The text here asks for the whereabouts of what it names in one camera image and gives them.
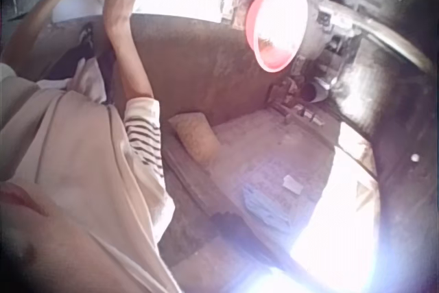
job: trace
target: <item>pillow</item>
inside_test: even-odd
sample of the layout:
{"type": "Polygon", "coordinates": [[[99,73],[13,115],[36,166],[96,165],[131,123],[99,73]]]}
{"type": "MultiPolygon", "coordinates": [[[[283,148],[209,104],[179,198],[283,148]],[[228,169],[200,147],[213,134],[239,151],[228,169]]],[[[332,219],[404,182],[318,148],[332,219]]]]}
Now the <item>pillow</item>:
{"type": "Polygon", "coordinates": [[[203,113],[181,113],[169,123],[195,161],[208,165],[215,158],[220,143],[203,113]]]}

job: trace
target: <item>hand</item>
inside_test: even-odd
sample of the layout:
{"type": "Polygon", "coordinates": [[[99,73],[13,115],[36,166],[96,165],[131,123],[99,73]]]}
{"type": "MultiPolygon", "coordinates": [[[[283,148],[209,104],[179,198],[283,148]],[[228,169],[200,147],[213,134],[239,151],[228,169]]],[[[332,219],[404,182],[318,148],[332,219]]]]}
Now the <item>hand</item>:
{"type": "Polygon", "coordinates": [[[104,26],[109,39],[114,42],[129,33],[130,17],[135,0],[105,0],[104,26]]]}

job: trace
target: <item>pink bowl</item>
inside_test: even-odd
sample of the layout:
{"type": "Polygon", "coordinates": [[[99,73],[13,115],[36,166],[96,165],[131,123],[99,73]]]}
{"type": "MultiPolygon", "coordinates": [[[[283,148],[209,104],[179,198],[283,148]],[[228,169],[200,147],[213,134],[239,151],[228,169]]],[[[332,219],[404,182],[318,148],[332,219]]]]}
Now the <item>pink bowl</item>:
{"type": "Polygon", "coordinates": [[[307,19],[307,0],[253,1],[247,12],[246,37],[262,69],[278,72],[292,61],[307,19]]]}

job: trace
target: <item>woman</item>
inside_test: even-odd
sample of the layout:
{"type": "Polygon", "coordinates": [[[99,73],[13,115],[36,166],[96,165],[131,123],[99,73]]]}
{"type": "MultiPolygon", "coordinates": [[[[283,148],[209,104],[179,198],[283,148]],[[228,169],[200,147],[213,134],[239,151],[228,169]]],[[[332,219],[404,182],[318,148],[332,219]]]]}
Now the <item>woman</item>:
{"type": "Polygon", "coordinates": [[[159,105],[131,35],[134,0],[104,4],[123,119],[102,104],[95,58],[80,61],[65,91],[16,76],[59,1],[40,1],[1,57],[2,263],[42,292],[179,292],[157,248],[174,204],[159,105]]]}

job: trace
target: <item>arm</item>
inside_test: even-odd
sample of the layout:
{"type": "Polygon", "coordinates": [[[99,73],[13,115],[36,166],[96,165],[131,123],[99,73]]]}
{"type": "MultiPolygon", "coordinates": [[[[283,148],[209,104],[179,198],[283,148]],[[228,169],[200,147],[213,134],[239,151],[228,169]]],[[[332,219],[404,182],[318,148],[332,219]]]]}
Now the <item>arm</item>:
{"type": "Polygon", "coordinates": [[[128,100],[154,97],[131,33],[130,16],[135,0],[105,0],[104,25],[116,53],[119,75],[128,100]]]}
{"type": "Polygon", "coordinates": [[[25,16],[24,20],[6,44],[1,61],[16,72],[29,57],[35,40],[46,25],[52,10],[60,0],[40,0],[25,16]]]}

